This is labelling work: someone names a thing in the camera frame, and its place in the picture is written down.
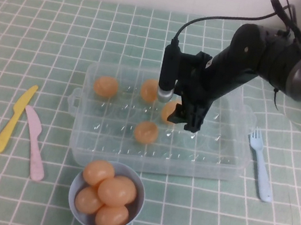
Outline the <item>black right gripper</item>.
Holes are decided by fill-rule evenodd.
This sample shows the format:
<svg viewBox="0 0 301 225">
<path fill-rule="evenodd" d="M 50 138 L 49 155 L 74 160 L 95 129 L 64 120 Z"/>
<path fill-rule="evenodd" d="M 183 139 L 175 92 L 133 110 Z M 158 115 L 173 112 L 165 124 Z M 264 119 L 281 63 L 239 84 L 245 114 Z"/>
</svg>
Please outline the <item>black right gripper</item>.
<svg viewBox="0 0 301 225">
<path fill-rule="evenodd" d="M 203 63 L 191 75 L 183 87 L 182 96 L 192 104 L 207 104 L 231 91 L 235 70 L 223 63 L 213 62 L 212 59 Z M 184 129 L 196 133 L 201 129 L 207 108 L 202 105 L 189 105 L 187 123 Z M 180 103 L 174 103 L 166 120 L 179 124 L 186 122 L 185 109 Z"/>
</svg>

